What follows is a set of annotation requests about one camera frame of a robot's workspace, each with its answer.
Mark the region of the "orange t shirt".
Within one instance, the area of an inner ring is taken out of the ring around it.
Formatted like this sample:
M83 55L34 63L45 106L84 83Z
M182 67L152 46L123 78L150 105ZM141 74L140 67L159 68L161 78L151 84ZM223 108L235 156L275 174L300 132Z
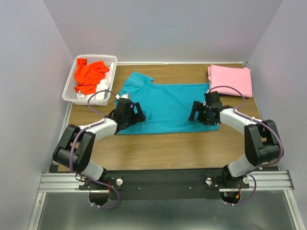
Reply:
M96 92L97 85L104 80L106 73L110 68L103 61L87 64L87 59L77 58L77 69L74 79L77 82L75 91L84 95L90 95Z

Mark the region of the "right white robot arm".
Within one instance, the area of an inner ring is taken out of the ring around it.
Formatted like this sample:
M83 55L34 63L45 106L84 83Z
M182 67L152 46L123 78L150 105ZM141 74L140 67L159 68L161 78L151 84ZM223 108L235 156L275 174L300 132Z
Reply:
M194 101L189 121L197 120L209 126L224 124L244 135L245 153L226 165L218 182L230 188L257 167L277 164L283 156L283 145L274 121L252 118L229 105L222 105L218 92L208 91L205 102Z

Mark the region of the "aluminium frame rail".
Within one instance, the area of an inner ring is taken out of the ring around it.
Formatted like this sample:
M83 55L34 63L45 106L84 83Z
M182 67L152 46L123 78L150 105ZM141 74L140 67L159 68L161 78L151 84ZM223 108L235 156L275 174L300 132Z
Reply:
M219 131L111 136L94 146L93 160L110 170L222 167L243 152L243 137ZM31 230L304 230L307 218L293 170L257 172L258 190L246 204L221 200L123 201L113 210L90 205L73 174L52 166L41 175Z

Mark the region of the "white t shirt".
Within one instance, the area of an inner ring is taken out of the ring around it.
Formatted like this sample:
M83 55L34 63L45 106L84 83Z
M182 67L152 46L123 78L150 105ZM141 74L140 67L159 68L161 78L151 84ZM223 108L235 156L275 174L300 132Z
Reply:
M114 70L114 62L106 66L103 61L87 65L85 59L79 59L74 78L77 82L75 91L77 98L87 100L100 90L108 90Z

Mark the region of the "folded pink t shirt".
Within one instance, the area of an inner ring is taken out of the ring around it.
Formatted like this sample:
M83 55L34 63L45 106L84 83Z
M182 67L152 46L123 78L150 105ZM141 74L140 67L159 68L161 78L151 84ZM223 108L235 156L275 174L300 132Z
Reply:
M244 97L252 98L252 83L250 69L230 68L217 65L208 67L208 80L210 89L218 91L221 94L240 96L237 91L228 88L232 87L238 90Z

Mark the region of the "white plastic laundry basket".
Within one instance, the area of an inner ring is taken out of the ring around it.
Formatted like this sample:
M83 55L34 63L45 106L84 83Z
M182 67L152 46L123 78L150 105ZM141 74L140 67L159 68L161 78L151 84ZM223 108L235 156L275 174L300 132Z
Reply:
M90 97L90 95L84 95L82 93L75 91L75 86L77 85L77 82L74 79L74 74L77 69L77 58L87 59L88 64L97 61L103 61L104 64L110 68L110 71L106 73L107 80L102 80L103 85L106 85L106 87L104 87L103 89L110 91L112 90L113 87L118 58L113 55L98 55L98 54L78 55L75 58L64 86L62 99L68 102L72 102L76 105L87 105L87 100Z

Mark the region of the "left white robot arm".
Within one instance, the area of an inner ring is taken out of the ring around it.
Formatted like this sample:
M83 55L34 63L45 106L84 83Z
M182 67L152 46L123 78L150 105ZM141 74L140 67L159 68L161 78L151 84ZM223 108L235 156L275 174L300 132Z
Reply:
M116 108L101 120L85 126L68 125L52 160L89 178L95 189L102 189L107 183L106 169L91 160L94 143L145 120L139 103L121 97Z

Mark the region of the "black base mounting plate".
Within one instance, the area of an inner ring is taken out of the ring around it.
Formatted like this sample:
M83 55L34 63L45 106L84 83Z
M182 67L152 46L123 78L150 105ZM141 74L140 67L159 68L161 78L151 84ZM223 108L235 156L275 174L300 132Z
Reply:
M222 168L107 171L121 200L219 199L224 191L248 189L240 176L231 179Z

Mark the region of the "teal polo shirt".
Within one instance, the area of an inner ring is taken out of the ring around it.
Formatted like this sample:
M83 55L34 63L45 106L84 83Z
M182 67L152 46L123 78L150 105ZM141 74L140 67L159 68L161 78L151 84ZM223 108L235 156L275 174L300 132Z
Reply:
M218 125L203 125L189 121L194 101L204 102L208 83L156 84L152 77L133 72L124 82L119 94L129 94L140 103L146 117L144 122L119 132L121 135L145 135L217 131Z

